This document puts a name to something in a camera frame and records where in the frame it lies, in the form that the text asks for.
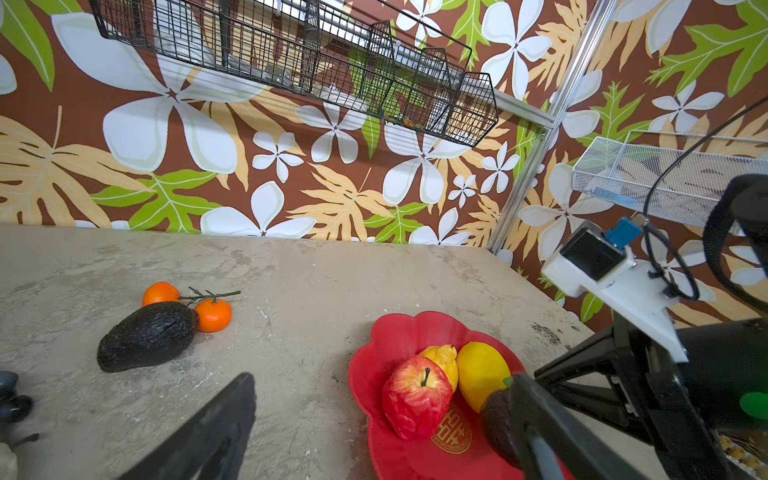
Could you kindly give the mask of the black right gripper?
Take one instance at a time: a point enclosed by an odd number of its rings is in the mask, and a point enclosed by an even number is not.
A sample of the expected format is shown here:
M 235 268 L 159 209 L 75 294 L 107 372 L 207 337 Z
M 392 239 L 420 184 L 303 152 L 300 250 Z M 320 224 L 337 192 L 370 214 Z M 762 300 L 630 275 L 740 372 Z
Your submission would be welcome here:
M 694 405 L 670 354 L 621 315 L 614 324 L 534 372 L 561 404 L 648 445 L 671 479 L 733 479 L 718 436 Z M 613 387 L 574 382 L 598 374 Z

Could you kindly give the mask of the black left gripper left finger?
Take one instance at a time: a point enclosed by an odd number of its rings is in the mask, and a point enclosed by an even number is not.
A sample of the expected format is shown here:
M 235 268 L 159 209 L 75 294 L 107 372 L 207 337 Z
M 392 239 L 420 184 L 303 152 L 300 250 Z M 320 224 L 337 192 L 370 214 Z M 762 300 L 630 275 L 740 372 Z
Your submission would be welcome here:
M 252 374 L 235 377 L 123 479 L 236 479 L 255 423 Z

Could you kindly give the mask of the red apple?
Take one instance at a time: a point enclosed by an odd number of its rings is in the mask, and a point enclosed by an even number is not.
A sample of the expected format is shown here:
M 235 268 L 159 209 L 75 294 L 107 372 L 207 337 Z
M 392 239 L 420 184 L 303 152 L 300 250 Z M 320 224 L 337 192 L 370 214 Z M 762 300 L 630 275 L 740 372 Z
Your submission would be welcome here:
M 395 435 L 429 439 L 439 429 L 454 391 L 433 361 L 413 355 L 395 368 L 381 390 L 381 407 Z

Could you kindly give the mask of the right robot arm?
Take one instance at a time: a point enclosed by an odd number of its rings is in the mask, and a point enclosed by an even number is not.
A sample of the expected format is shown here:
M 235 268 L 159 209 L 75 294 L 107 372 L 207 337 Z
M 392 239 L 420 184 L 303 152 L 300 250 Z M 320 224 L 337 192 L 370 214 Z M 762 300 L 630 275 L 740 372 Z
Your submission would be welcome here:
M 538 369 L 536 380 L 565 407 L 653 446 L 674 479 L 733 478 L 719 433 L 767 426 L 767 305 L 724 273 L 733 226 L 765 264 L 765 175 L 733 178 L 702 236 L 713 275 L 756 310 L 754 319 L 676 329 L 668 309 L 682 292 L 634 257 L 629 220 L 609 231 L 583 224 L 543 266 L 565 294 L 595 295 L 614 319 Z

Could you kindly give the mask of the dark purple passion fruit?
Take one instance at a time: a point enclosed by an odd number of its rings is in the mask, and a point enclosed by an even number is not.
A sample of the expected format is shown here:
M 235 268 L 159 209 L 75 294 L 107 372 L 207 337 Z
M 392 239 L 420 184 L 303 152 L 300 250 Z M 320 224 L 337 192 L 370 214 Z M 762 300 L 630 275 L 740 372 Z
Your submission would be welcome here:
M 483 434 L 493 451 L 507 464 L 519 469 L 511 421 L 512 392 L 509 387 L 491 393 L 480 411 Z

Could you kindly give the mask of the small yellow orange fruit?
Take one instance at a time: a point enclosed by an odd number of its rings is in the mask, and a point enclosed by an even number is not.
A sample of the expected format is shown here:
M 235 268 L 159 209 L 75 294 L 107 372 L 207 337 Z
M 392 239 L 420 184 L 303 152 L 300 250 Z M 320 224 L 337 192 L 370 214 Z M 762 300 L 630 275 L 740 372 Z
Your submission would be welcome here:
M 459 379 L 458 352 L 454 345 L 430 346 L 422 350 L 419 355 L 430 359 L 438 365 L 448 378 L 452 390 L 457 390 Z

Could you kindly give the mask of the yellow lemon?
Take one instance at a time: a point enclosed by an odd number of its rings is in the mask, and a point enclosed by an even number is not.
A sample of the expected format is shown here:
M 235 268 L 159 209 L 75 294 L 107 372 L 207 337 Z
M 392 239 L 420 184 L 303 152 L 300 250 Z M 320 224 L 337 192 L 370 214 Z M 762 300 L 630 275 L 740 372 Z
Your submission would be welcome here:
M 458 353 L 458 388 L 469 407 L 479 413 L 494 392 L 506 387 L 511 371 L 503 356 L 491 345 L 469 342 Z

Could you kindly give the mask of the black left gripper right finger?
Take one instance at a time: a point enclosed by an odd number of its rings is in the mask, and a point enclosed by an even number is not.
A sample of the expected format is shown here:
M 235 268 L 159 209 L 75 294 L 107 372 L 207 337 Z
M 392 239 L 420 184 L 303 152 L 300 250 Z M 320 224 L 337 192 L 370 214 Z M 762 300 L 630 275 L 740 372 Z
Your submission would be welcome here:
M 512 438 L 527 479 L 642 479 L 644 476 L 525 374 L 511 380 Z

